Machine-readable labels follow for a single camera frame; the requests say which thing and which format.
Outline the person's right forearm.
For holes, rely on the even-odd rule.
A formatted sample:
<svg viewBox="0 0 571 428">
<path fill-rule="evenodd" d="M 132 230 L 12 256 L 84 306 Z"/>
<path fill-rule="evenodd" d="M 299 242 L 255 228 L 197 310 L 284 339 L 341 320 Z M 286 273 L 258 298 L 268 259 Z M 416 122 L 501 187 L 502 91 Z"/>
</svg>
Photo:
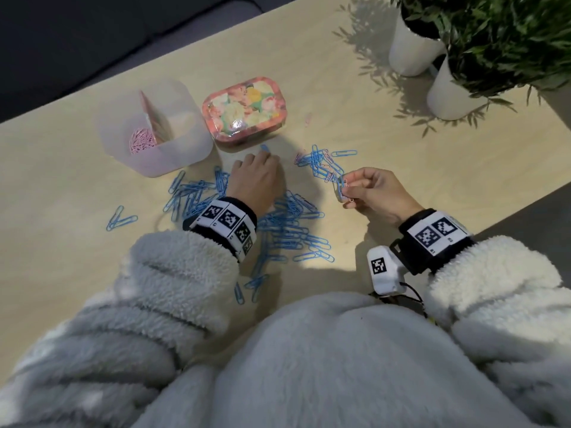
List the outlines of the person's right forearm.
<svg viewBox="0 0 571 428">
<path fill-rule="evenodd" d="M 571 357 L 571 289 L 538 251 L 497 236 L 430 279 L 425 307 L 474 361 Z"/>
</svg>

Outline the person's right hand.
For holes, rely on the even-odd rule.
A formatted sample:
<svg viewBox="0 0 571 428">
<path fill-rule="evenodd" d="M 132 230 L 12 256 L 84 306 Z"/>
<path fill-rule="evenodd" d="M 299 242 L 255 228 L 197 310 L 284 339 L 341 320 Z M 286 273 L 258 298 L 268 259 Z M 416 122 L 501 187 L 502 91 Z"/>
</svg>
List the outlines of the person's right hand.
<svg viewBox="0 0 571 428">
<path fill-rule="evenodd" d="M 344 194 L 350 197 L 371 195 L 373 210 L 358 210 L 359 212 L 374 212 L 395 227 L 425 209 L 407 192 L 391 171 L 362 167 L 346 173 L 345 178 L 348 186 L 343 189 Z"/>
</svg>

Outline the white fleece jacket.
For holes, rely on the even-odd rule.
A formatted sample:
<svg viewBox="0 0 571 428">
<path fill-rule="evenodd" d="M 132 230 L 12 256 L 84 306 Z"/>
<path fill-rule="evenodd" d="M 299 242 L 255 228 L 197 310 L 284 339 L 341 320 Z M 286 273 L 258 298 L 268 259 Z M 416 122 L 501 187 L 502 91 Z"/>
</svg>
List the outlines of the white fleece jacket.
<svg viewBox="0 0 571 428">
<path fill-rule="evenodd" d="M 224 367 L 199 360 L 212 338 L 162 384 L 74 373 L 68 322 L 0 389 L 0 427 L 571 428 L 567 354 L 477 362 L 437 323 L 368 295 L 291 303 Z"/>
</svg>

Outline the translucent plastic container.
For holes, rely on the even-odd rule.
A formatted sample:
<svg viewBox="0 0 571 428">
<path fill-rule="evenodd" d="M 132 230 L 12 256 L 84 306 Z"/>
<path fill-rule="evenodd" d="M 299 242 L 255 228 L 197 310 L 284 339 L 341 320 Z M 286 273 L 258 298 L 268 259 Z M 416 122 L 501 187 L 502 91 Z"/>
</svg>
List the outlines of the translucent plastic container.
<svg viewBox="0 0 571 428">
<path fill-rule="evenodd" d="M 100 104 L 96 127 L 105 153 L 144 177 L 158 177 L 207 158 L 213 140 L 186 86 L 164 78 Z M 156 147 L 132 155 L 129 141 L 150 128 Z"/>
</svg>

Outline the person's left hand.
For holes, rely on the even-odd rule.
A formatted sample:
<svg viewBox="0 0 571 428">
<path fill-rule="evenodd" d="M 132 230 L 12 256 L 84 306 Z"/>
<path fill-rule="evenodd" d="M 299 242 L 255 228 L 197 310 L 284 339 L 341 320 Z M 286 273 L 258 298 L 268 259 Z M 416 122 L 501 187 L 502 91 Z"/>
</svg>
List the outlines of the person's left hand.
<svg viewBox="0 0 571 428">
<path fill-rule="evenodd" d="M 257 218 L 267 214 L 275 200 L 284 193 L 285 182 L 282 166 L 276 171 L 240 171 L 233 173 L 227 184 L 226 196 L 248 206 Z"/>
</svg>

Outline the green leafy plant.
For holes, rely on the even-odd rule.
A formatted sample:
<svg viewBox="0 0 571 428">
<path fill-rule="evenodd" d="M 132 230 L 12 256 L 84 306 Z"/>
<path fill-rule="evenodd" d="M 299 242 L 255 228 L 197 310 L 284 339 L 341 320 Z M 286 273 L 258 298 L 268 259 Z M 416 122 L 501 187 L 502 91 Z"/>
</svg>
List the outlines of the green leafy plant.
<svg viewBox="0 0 571 428">
<path fill-rule="evenodd" d="M 571 0 L 452 1 L 441 38 L 452 81 L 470 97 L 571 83 Z"/>
<path fill-rule="evenodd" d="M 437 22 L 449 8 L 449 0 L 390 0 L 400 10 L 406 27 L 414 34 L 439 40 Z"/>
</svg>

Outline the white plant pot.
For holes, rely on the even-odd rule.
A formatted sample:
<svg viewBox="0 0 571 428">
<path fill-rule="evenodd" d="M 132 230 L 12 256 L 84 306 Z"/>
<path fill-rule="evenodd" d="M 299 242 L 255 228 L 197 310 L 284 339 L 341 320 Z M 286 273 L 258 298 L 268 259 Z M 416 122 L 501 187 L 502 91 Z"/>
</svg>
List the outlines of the white plant pot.
<svg viewBox="0 0 571 428">
<path fill-rule="evenodd" d="M 445 54 L 445 45 L 433 22 L 409 19 L 410 9 L 403 3 L 395 24 L 395 32 L 389 50 L 389 65 L 404 77 L 415 77 Z"/>
<path fill-rule="evenodd" d="M 471 97 L 470 92 L 453 81 L 448 56 L 430 88 L 426 103 L 432 115 L 444 121 L 455 121 L 488 104 L 486 97 Z"/>
</svg>

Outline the person's left forearm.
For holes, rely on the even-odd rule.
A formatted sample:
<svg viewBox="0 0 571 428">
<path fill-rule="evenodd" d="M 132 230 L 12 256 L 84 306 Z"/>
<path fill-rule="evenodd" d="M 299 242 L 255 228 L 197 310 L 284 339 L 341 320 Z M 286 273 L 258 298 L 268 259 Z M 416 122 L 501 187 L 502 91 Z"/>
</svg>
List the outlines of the person's left forearm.
<svg viewBox="0 0 571 428">
<path fill-rule="evenodd" d="M 232 251 L 196 232 L 141 237 L 109 289 L 66 324 L 74 373 L 162 384 L 231 321 L 226 298 L 239 277 Z"/>
</svg>

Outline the black marker wristband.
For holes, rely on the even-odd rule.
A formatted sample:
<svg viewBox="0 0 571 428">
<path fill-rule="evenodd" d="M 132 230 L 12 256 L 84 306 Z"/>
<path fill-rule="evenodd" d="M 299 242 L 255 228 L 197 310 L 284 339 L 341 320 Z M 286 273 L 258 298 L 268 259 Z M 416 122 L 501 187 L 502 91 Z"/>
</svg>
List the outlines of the black marker wristband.
<svg viewBox="0 0 571 428">
<path fill-rule="evenodd" d="M 465 249 L 474 246 L 472 235 L 453 217 L 434 209 L 411 215 L 400 226 L 401 237 L 390 250 L 413 275 L 438 272 Z"/>
<path fill-rule="evenodd" d="M 229 250 L 242 263 L 257 240 L 257 217 L 233 197 L 211 201 L 200 214 L 183 221 L 183 230 L 199 234 Z"/>
</svg>

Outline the pile of blue paper clips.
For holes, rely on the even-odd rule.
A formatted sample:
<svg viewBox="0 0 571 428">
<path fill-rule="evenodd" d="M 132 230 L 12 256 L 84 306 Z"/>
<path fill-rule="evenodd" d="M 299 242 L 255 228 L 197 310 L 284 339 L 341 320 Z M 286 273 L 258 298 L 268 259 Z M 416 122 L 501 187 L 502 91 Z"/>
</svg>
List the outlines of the pile of blue paper clips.
<svg viewBox="0 0 571 428">
<path fill-rule="evenodd" d="M 170 213 L 173 223 L 195 217 L 227 191 L 230 174 L 220 166 L 214 168 L 214 180 L 190 180 L 180 171 L 168 189 L 169 200 L 162 208 Z M 234 287 L 235 300 L 244 305 L 246 296 L 256 303 L 262 285 L 269 279 L 271 265 L 323 259 L 335 261 L 330 242 L 310 232 L 309 223 L 324 218 L 324 212 L 298 193 L 286 191 L 275 202 L 275 207 L 258 220 L 258 241 L 261 243 L 257 259 L 248 277 Z"/>
</svg>

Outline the floral tin box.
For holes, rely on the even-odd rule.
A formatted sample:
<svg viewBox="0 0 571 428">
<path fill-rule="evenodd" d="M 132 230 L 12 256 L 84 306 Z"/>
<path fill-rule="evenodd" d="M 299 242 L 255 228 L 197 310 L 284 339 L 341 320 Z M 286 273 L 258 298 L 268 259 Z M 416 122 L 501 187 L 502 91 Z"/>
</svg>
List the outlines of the floral tin box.
<svg viewBox="0 0 571 428">
<path fill-rule="evenodd" d="M 234 146 L 282 128 L 288 110 L 279 85 L 258 76 L 208 95 L 202 115 L 214 142 Z"/>
</svg>

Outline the heap of pink paper clips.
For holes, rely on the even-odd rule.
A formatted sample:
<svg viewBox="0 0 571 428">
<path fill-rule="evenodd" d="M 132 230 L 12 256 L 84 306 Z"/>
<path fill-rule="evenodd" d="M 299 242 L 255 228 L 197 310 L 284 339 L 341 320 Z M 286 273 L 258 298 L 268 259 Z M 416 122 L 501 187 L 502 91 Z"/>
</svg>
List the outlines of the heap of pink paper clips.
<svg viewBox="0 0 571 428">
<path fill-rule="evenodd" d="M 160 144 L 150 128 L 138 128 L 132 133 L 129 141 L 129 150 L 132 155 L 136 155 L 144 150 L 156 147 Z"/>
</svg>

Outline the dark grey sofa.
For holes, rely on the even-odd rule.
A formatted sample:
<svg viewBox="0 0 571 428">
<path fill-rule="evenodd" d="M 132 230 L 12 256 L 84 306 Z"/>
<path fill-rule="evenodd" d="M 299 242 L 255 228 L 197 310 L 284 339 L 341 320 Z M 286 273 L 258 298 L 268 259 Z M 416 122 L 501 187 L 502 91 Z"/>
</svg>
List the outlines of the dark grey sofa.
<svg viewBox="0 0 571 428">
<path fill-rule="evenodd" d="M 294 0 L 0 0 L 0 123 Z"/>
</svg>

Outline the small cluster of blue clips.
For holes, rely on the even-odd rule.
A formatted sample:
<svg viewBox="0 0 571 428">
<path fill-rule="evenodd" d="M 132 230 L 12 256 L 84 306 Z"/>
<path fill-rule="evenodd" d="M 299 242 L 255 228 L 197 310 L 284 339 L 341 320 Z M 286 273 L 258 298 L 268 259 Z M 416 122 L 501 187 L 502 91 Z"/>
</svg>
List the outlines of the small cluster of blue clips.
<svg viewBox="0 0 571 428">
<path fill-rule="evenodd" d="M 325 183 L 337 183 L 346 173 L 343 167 L 336 161 L 337 158 L 356 156 L 357 150 L 334 150 L 321 149 L 316 144 L 306 153 L 298 153 L 294 158 L 294 164 L 298 167 L 310 167 L 315 178 Z"/>
</svg>

